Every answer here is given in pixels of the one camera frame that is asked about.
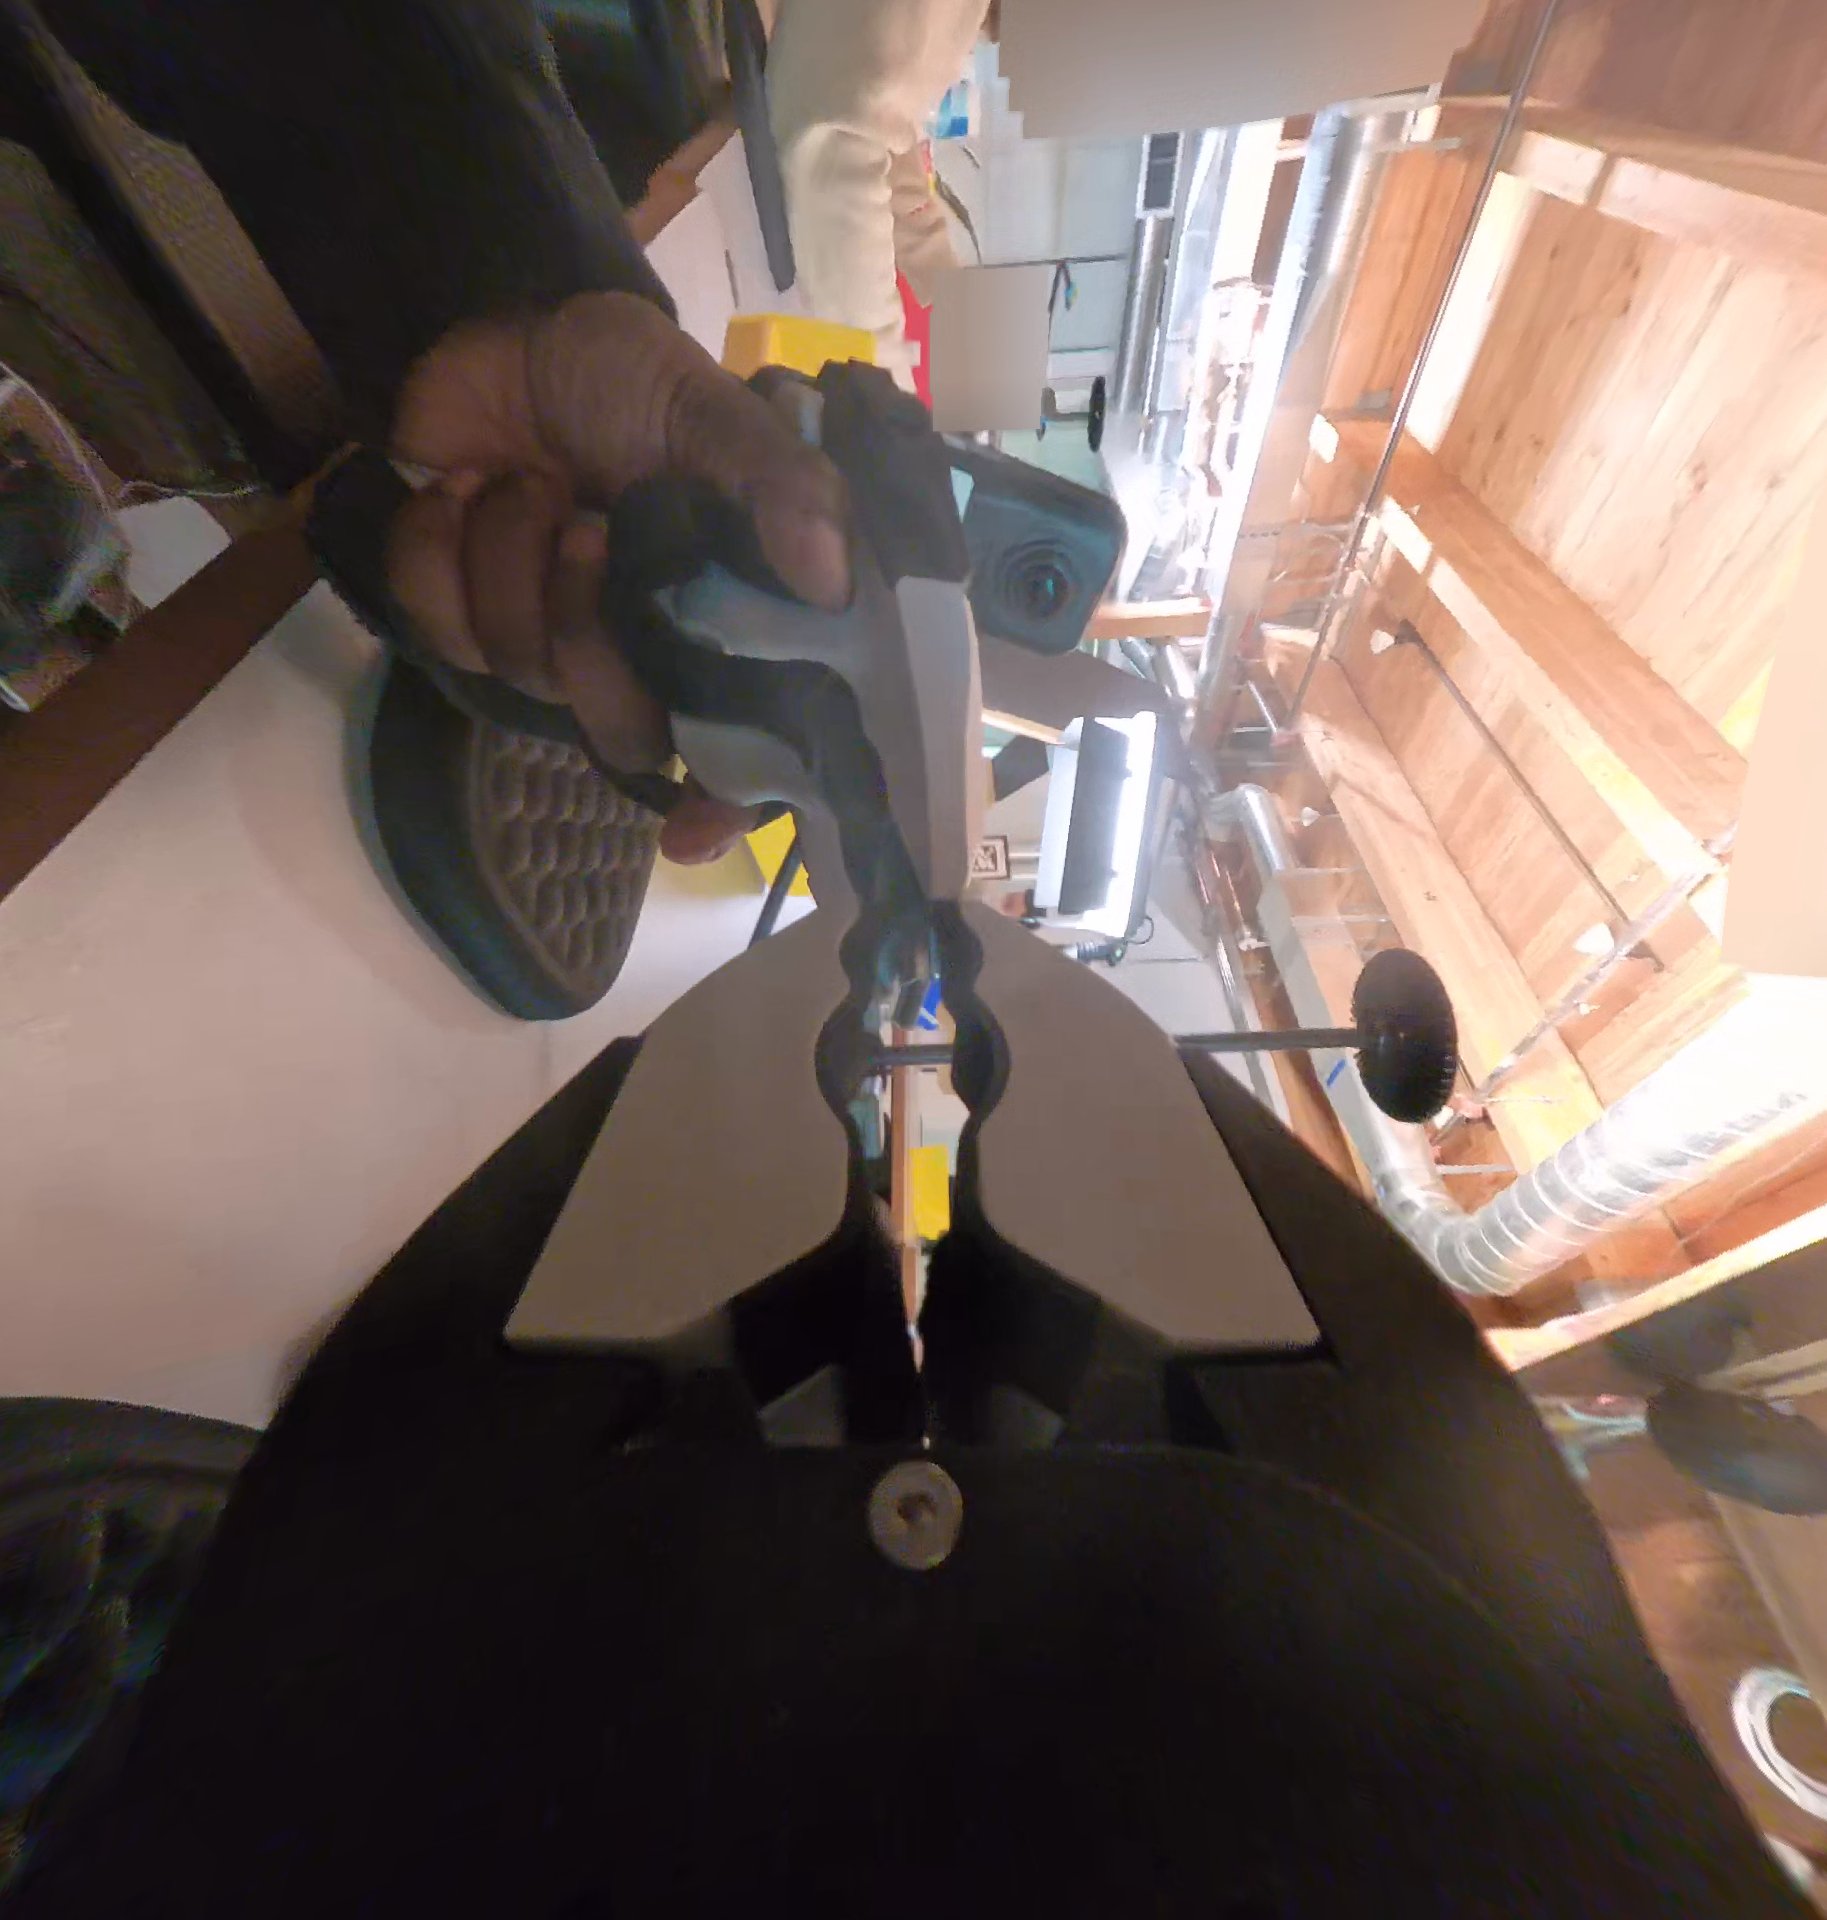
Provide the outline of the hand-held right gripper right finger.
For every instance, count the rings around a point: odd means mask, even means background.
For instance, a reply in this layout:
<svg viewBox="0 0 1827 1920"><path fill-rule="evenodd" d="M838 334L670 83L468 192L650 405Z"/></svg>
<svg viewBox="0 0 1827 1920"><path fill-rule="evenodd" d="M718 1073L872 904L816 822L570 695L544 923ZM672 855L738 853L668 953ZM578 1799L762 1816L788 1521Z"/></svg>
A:
<svg viewBox="0 0 1827 1920"><path fill-rule="evenodd" d="M962 927L954 1080L992 1232L1171 1346L1317 1344L1171 1036L992 908Z"/></svg>

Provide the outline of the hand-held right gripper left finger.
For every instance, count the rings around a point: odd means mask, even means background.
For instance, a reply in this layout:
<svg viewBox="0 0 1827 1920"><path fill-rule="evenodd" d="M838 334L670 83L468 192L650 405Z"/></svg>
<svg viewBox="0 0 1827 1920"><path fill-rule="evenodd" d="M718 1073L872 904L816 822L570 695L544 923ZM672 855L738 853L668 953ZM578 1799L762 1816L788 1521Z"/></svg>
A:
<svg viewBox="0 0 1827 1920"><path fill-rule="evenodd" d="M850 914L816 911L676 1000L638 1056L504 1326L512 1346L656 1346L848 1241L892 1282L818 1073Z"/></svg>

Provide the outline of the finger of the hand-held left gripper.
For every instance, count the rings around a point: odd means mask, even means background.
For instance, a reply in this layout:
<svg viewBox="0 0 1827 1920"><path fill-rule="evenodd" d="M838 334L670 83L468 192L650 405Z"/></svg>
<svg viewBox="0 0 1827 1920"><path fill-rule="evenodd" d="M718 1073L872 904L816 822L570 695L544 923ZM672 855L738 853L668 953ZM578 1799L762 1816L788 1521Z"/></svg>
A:
<svg viewBox="0 0 1827 1920"><path fill-rule="evenodd" d="M858 578L848 621L840 853L878 969L912 976L932 970L934 914L968 890L986 809L974 614L960 582Z"/></svg>

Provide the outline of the yellow plastic bin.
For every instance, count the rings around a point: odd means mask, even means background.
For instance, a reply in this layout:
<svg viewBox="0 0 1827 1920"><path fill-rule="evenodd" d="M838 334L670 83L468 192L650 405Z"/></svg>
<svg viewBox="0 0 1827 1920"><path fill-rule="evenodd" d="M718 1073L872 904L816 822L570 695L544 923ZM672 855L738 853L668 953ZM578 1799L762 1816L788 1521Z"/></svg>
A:
<svg viewBox="0 0 1827 1920"><path fill-rule="evenodd" d="M736 314L728 323L720 352L722 369L742 381L772 369L814 381L832 365L874 367L876 362L872 331L790 311Z"/></svg>

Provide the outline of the person's left forearm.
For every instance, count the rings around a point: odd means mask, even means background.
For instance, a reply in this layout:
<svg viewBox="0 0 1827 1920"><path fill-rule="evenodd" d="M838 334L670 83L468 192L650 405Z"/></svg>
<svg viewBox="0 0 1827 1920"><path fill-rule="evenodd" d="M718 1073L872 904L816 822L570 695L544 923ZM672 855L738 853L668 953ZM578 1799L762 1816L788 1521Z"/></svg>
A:
<svg viewBox="0 0 1827 1920"><path fill-rule="evenodd" d="M378 438L460 324L676 303L624 188L692 132L638 4L70 3L44 28L218 188Z"/></svg>

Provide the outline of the person's left hand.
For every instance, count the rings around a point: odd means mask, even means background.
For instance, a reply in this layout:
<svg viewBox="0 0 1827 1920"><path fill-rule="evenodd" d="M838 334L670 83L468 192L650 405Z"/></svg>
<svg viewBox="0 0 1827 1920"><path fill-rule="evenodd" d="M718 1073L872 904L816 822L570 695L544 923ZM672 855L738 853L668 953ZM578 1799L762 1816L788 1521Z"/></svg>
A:
<svg viewBox="0 0 1827 1920"><path fill-rule="evenodd" d="M588 295L454 328L408 373L390 455L430 481L388 545L410 634L566 709L618 776L672 765L666 712L602 611L608 512L674 473L744 510L800 600L850 600L840 476L650 301Z"/></svg>

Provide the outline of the softbox light panel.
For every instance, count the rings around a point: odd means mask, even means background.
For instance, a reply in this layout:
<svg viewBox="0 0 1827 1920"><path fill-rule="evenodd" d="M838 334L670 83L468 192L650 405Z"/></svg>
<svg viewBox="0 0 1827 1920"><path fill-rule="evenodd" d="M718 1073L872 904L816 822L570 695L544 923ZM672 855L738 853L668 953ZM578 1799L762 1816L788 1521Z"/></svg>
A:
<svg viewBox="0 0 1827 1920"><path fill-rule="evenodd" d="M1161 718L1086 717L1050 748L1032 901L1046 924L1124 941L1138 924L1149 820L1161 773Z"/></svg>

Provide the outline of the black disc floor stand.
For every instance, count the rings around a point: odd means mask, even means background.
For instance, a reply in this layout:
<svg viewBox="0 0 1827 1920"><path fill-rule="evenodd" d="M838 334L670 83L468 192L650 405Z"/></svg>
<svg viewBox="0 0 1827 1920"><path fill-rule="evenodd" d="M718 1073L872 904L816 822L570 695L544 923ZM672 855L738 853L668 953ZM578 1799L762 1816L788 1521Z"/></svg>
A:
<svg viewBox="0 0 1827 1920"><path fill-rule="evenodd" d="M1423 1124L1441 1112L1457 1075L1457 1030L1451 999L1437 972L1405 949L1371 954L1359 969L1351 1025L1181 1034L1185 1056L1249 1056L1271 1052L1341 1052L1357 1071L1373 1108L1401 1124Z"/></svg>

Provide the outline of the black round fan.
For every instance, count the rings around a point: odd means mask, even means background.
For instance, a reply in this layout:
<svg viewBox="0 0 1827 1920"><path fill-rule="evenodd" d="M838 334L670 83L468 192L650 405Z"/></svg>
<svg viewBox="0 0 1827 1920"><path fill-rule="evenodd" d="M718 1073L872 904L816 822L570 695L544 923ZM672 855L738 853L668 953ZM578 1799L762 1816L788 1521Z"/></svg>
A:
<svg viewBox="0 0 1827 1920"><path fill-rule="evenodd" d="M1781 1519L1827 1519L1827 1435L1793 1411L1669 1382L1645 1402L1645 1433L1711 1497Z"/></svg>

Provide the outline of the silver ventilation duct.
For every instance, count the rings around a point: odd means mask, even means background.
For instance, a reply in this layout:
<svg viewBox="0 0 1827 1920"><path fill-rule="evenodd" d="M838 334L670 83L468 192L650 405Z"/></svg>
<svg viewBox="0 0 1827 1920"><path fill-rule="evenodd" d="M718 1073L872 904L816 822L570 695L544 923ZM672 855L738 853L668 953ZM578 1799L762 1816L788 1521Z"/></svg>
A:
<svg viewBox="0 0 1827 1920"><path fill-rule="evenodd" d="M1419 1128L1369 1103L1347 1128L1379 1210L1431 1272L1463 1296L1503 1298L1825 1111L1817 1071L1703 1073L1681 1060L1475 1210L1445 1193Z"/></svg>

